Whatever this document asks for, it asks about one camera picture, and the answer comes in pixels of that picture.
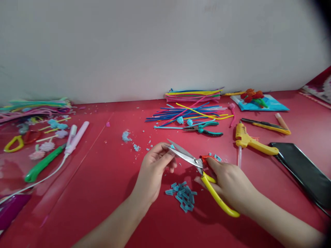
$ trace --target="white wall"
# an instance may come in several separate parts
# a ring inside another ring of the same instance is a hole
[[[305,0],[1,0],[0,103],[297,89],[328,45]]]

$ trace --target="green pliers handle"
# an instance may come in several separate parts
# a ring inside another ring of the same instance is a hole
[[[49,165],[50,162],[53,161],[54,158],[56,158],[61,152],[63,151],[63,147],[59,146],[56,148],[52,153],[50,153],[46,158],[44,158],[42,161],[37,163],[35,167],[33,167],[29,173],[25,176],[24,181],[27,183],[33,183],[36,181],[37,176],[39,173],[46,168],[47,165]]]
[[[210,131],[204,130],[204,128],[206,126],[217,126],[218,124],[219,124],[218,122],[207,122],[203,125],[199,125],[198,126],[198,132],[209,135],[209,136],[212,136],[212,137],[220,137],[220,136],[223,135],[223,133],[215,133],[215,132],[210,132]]]

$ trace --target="glue gun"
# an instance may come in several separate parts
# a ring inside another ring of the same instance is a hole
[[[246,148],[249,145],[256,150],[259,150],[260,152],[263,152],[270,156],[277,155],[279,153],[279,150],[276,147],[266,146],[249,136],[246,131],[246,127],[244,126],[244,124],[241,123],[241,121],[239,124],[237,124],[235,138],[237,139],[235,141],[235,144],[238,147],[241,146],[242,148]]]

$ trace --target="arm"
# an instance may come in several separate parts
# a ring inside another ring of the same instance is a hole
[[[238,212],[250,217],[288,248],[319,247],[324,235],[277,206],[258,192],[242,170],[235,165],[207,159],[217,175],[212,184],[221,198],[226,199]]]
[[[173,173],[177,167],[174,154],[168,151],[167,145],[170,146],[159,143],[147,153],[131,195],[73,248],[121,248],[126,245],[149,207],[158,197],[164,170],[169,167],[169,171]]]

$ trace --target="right hand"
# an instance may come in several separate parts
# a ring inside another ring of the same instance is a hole
[[[239,213],[248,215],[260,193],[252,185],[243,171],[236,165],[206,159],[217,176],[217,184],[210,183],[222,200],[227,201]],[[200,177],[194,179],[204,188]]]

